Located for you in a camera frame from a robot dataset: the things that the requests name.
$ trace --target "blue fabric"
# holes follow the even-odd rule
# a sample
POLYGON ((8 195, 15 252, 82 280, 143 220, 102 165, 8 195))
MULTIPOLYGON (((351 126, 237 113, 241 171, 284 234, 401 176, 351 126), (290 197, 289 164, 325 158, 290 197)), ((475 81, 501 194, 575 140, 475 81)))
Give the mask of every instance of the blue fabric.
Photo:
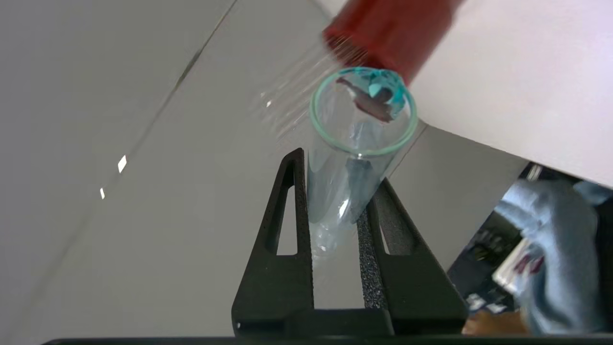
POLYGON ((607 330, 594 243, 598 217, 587 201, 602 191, 584 187, 519 180, 495 209, 531 242, 515 271, 516 299, 533 334, 607 330))

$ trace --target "person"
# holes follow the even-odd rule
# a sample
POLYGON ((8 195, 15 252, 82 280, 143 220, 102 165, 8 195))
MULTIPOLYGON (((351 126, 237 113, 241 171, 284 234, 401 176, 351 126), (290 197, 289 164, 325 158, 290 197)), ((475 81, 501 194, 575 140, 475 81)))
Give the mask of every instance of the person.
POLYGON ((530 242, 514 270, 520 309, 478 312, 466 335, 570 335, 608 329, 601 304, 595 236, 595 205, 610 190, 579 182, 517 181, 495 211, 530 242))

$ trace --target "skin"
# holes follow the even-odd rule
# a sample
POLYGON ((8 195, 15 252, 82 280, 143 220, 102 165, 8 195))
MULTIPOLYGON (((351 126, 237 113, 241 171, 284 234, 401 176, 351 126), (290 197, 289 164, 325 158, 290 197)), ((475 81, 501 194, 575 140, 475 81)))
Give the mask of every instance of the skin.
POLYGON ((479 311, 466 320, 462 334, 470 336, 528 335, 519 311, 494 315, 479 311))

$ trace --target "red tube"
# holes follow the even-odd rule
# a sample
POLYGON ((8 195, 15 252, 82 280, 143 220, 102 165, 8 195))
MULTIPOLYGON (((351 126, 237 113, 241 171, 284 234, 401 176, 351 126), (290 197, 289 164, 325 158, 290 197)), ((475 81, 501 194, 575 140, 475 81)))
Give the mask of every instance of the red tube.
POLYGON ((391 69, 409 85, 451 26, 462 1, 349 0, 323 36, 345 65, 391 69), (362 54, 339 53, 347 51, 346 45, 362 54))

